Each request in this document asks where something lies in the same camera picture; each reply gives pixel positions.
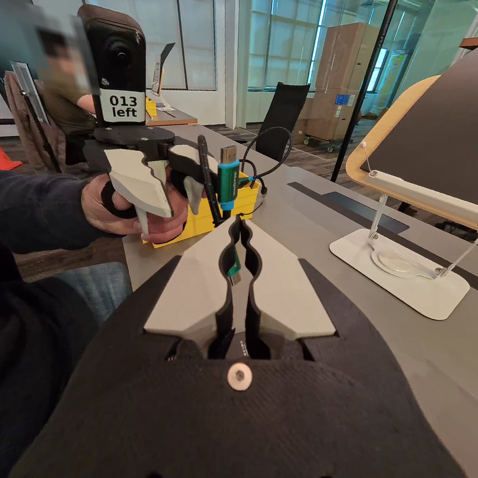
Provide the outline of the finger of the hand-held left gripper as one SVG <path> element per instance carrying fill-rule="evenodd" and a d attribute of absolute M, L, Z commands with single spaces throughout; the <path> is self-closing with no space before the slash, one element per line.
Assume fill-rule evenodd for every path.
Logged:
<path fill-rule="evenodd" d="M 169 199 L 174 217 L 187 217 L 188 208 L 197 215 L 201 199 L 205 197 L 206 188 L 199 150 L 188 144 L 171 146 L 169 148 Z"/>
<path fill-rule="evenodd" d="M 106 149 L 104 153 L 111 166 L 109 176 L 117 193 L 145 212 L 163 218 L 174 216 L 166 186 L 146 164 L 143 152 Z"/>

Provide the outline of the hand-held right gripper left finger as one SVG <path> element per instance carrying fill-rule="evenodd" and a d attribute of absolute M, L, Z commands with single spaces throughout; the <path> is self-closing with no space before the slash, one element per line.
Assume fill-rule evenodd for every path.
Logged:
<path fill-rule="evenodd" d="M 225 221 L 187 249 L 144 330 L 193 341 L 213 341 L 233 325 L 228 272 L 235 262 L 239 217 Z"/>

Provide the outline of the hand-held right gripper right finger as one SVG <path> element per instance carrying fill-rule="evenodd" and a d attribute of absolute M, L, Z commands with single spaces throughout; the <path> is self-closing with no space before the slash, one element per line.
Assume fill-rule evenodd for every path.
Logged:
<path fill-rule="evenodd" d="M 332 336 L 336 329 L 299 258 L 249 220 L 240 226 L 245 266 L 252 274 L 246 310 L 246 341 L 261 334 L 287 340 Z"/>

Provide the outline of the yellow plastic bin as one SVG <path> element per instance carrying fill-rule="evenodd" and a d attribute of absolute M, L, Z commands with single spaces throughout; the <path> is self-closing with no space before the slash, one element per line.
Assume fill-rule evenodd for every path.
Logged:
<path fill-rule="evenodd" d="M 252 217 L 262 184 L 260 181 L 256 181 L 253 187 L 250 185 L 251 182 L 248 182 L 244 187 L 238 189 L 238 195 L 234 203 L 234 208 L 231 211 L 231 216 L 242 214 L 245 219 Z M 153 248 L 162 248 L 185 239 L 205 234 L 213 229 L 213 218 L 208 200 L 202 198 L 197 215 L 194 215 L 191 211 L 191 207 L 188 206 L 188 218 L 181 235 L 166 243 L 153 243 L 152 246 Z"/>

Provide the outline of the person's left forearm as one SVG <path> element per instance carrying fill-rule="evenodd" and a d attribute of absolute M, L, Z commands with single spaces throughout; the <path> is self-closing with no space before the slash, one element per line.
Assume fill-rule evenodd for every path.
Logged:
<path fill-rule="evenodd" d="M 107 237 L 84 215 L 81 196 L 85 186 L 85 181 L 68 175 L 24 176 L 1 171 L 1 246 L 16 254 L 76 250 Z"/>

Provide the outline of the person's left hand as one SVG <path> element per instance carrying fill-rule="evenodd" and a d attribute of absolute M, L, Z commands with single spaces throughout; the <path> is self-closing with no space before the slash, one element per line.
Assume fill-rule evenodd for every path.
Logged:
<path fill-rule="evenodd" d="M 188 217 L 188 200 L 173 184 L 168 182 L 166 186 L 174 216 L 172 218 L 162 218 L 147 213 L 148 233 L 146 233 L 140 225 L 139 219 L 118 218 L 105 209 L 100 194 L 108 181 L 109 176 L 107 174 L 99 175 L 92 179 L 82 191 L 82 210 L 85 218 L 93 227 L 122 236 L 141 233 L 141 238 L 151 243 L 170 242 L 182 233 L 183 225 Z"/>

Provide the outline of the grey background table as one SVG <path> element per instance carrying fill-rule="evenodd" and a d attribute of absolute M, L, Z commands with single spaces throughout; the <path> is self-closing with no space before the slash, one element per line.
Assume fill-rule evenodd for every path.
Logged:
<path fill-rule="evenodd" d="M 188 115 L 187 113 L 173 108 L 160 108 L 158 103 L 156 103 L 156 105 L 157 117 L 151 118 L 148 113 L 146 113 L 147 127 L 163 127 L 198 123 L 197 118 L 194 116 Z"/>

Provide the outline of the orange traffic cone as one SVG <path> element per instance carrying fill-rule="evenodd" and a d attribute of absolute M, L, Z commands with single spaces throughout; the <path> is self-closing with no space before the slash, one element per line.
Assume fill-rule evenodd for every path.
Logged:
<path fill-rule="evenodd" d="M 11 171 L 23 165 L 22 161 L 14 161 L 0 148 L 0 170 Z"/>

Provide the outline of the person's black top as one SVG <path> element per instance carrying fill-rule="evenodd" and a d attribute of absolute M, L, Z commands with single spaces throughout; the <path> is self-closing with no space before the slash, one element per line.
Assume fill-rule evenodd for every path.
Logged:
<path fill-rule="evenodd" d="M 7 477 L 48 422 L 99 324 L 63 280 L 24 282 L 3 244 L 0 272 L 0 476 Z"/>

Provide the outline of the cart with cardboard boxes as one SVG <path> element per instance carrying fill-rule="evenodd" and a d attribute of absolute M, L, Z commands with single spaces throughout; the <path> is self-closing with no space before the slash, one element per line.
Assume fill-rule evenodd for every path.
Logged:
<path fill-rule="evenodd" d="M 303 114 L 305 145 L 326 142 L 333 152 L 343 142 L 379 30 L 363 22 L 327 29 L 314 97 Z"/>

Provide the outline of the black stand pole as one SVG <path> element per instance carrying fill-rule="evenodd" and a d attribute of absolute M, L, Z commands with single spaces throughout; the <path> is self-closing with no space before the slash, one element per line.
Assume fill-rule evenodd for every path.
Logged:
<path fill-rule="evenodd" d="M 375 64 L 377 62 L 379 51 L 381 50 L 381 48 L 383 46 L 388 28 L 389 28 L 390 23 L 391 23 L 392 16 L 393 16 L 393 14 L 394 14 L 394 12 L 397 8 L 398 2 L 399 2 L 398 0 L 390 0 L 388 2 L 387 9 L 385 11 L 383 21 L 381 23 L 381 26 L 380 26 L 380 29 L 379 29 L 379 32 L 378 32 L 378 36 L 377 36 L 377 39 L 375 41 L 374 48 L 373 48 L 373 51 L 372 51 L 372 54 L 371 54 L 371 57 L 370 57 L 370 61 L 368 63 L 367 70 L 365 72 L 365 75 L 364 75 L 364 78 L 363 78 L 363 81 L 362 81 L 362 85 L 361 85 L 361 88 L 360 88 L 358 96 L 357 96 L 357 101 L 356 101 L 355 107 L 353 109 L 351 119 L 350 119 L 348 128 L 345 132 L 343 142 L 342 142 L 342 145 L 341 145 L 339 153 L 338 153 L 338 158 L 336 160 L 336 163 L 335 163 L 335 166 L 334 166 L 331 178 L 330 178 L 331 182 L 336 182 L 336 180 L 338 178 L 338 174 L 340 172 L 343 160 L 345 158 L 347 148 L 349 146 L 350 139 L 351 139 L 353 130 L 355 128 L 355 124 L 357 122 L 357 119 L 358 119 L 358 116 L 359 116 L 359 113 L 360 113 L 361 106 L 362 106 L 363 101 L 365 99 L 365 95 L 366 95 L 366 92 L 367 92 L 367 87 L 368 87 L 369 81 L 371 79 Z"/>

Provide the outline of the wooden rimmed black panel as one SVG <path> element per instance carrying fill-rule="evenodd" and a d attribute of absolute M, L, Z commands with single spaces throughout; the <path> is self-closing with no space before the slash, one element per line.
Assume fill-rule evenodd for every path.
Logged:
<path fill-rule="evenodd" d="M 378 170 L 478 204 L 477 95 L 478 53 L 474 50 L 442 75 L 404 91 L 367 134 L 366 146 L 356 147 L 349 156 L 347 174 L 373 188 L 365 177 Z M 386 190 L 375 190 L 394 197 Z"/>

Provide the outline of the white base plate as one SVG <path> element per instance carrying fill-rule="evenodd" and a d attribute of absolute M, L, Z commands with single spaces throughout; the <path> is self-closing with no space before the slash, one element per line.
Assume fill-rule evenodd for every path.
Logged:
<path fill-rule="evenodd" d="M 470 290 L 469 282 L 423 255 L 369 230 L 332 242 L 330 251 L 419 314 L 445 320 Z"/>

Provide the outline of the white bracket bar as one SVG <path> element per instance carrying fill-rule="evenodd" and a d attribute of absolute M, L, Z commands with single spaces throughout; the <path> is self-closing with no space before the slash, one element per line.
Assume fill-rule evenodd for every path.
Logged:
<path fill-rule="evenodd" d="M 415 204 L 421 209 L 429 212 L 432 209 L 437 209 L 439 210 L 437 215 L 477 230 L 477 204 L 407 182 L 400 177 L 378 170 L 367 174 L 365 182 L 375 189 L 388 191 L 394 197 L 403 196 L 403 201 Z"/>

